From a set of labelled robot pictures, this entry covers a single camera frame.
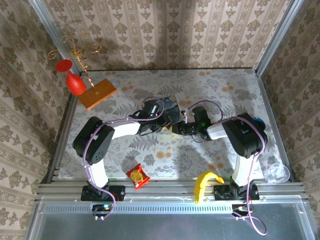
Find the clear glass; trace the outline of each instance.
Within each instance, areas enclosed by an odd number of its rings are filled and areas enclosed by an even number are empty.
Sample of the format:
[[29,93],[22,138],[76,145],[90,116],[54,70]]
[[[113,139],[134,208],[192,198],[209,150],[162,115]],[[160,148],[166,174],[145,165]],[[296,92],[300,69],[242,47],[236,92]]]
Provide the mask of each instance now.
[[285,165],[277,162],[269,167],[264,173],[264,177],[270,184],[280,184],[289,180],[290,172]]

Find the gold candle holder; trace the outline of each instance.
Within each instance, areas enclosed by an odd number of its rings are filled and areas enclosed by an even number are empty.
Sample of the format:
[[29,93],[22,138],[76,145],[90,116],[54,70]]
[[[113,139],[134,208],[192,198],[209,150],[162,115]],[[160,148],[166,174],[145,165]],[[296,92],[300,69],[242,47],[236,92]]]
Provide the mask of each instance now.
[[[81,39],[85,39],[86,37],[89,37],[89,33],[84,33],[80,36]],[[47,57],[50,60],[53,60],[57,57],[56,53],[64,53],[69,56],[68,59],[76,59],[81,68],[83,69],[83,72],[85,73],[86,77],[88,78],[88,81],[90,82],[92,88],[85,91],[83,94],[78,96],[78,99],[80,102],[87,108],[91,109],[100,102],[102,102],[104,99],[108,98],[110,95],[114,94],[117,90],[116,88],[110,83],[107,79],[102,80],[97,85],[94,85],[92,79],[89,77],[89,73],[87,68],[89,67],[89,61],[87,59],[83,59],[82,57],[85,55],[91,55],[98,53],[100,49],[102,48],[102,45],[100,43],[95,43],[90,46],[91,51],[84,52],[84,50],[89,45],[90,41],[87,39],[85,40],[85,44],[81,48],[77,48],[75,43],[75,38],[71,35],[65,35],[61,39],[61,43],[66,43],[68,40],[71,40],[73,49],[70,52],[66,51],[60,51],[58,49],[54,49],[50,51],[47,54]]]

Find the banana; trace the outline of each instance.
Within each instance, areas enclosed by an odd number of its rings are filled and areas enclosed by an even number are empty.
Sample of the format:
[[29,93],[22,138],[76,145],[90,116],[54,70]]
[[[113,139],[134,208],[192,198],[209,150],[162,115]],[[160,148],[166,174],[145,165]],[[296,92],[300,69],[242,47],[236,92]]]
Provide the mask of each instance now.
[[193,189],[194,199],[197,205],[200,205],[203,203],[206,185],[209,179],[216,179],[219,183],[222,183],[222,184],[225,183],[222,177],[217,176],[211,171],[201,173],[196,179],[194,184],[194,189]]

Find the beige wallpaper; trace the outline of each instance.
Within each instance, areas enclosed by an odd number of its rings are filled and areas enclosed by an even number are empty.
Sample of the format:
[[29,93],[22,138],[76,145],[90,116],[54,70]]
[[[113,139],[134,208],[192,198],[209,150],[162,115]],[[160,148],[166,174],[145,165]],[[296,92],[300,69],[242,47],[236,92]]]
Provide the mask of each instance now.
[[130,70],[254,67],[289,0],[44,2],[64,34],[102,44],[92,70]]
[[320,1],[305,0],[263,81],[288,158],[320,225]]
[[0,239],[23,239],[66,107],[65,80],[28,1],[0,0]]

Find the table surface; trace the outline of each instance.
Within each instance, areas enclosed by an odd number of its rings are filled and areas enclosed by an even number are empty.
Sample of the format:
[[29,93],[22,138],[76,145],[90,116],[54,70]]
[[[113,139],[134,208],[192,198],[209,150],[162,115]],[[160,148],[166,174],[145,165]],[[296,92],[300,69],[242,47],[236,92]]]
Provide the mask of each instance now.
[[[107,78],[117,92],[91,110],[78,102],[59,178],[86,177],[82,159],[72,148],[72,142],[90,117],[97,116],[103,121],[127,117],[141,109],[143,99],[151,96],[175,96],[180,110],[200,100],[212,100],[222,107],[225,118],[243,112],[261,118],[266,124],[268,143],[254,165],[253,178],[263,178],[270,165],[282,163],[258,81],[251,69],[92,71],[89,76],[94,83]],[[216,106],[211,103],[203,106],[211,121],[220,119]],[[207,171],[229,178],[235,169],[236,156],[226,137],[197,143],[189,136],[163,130],[146,136],[114,139],[104,165],[111,178],[126,178],[125,173],[138,163],[154,178],[195,178]]]

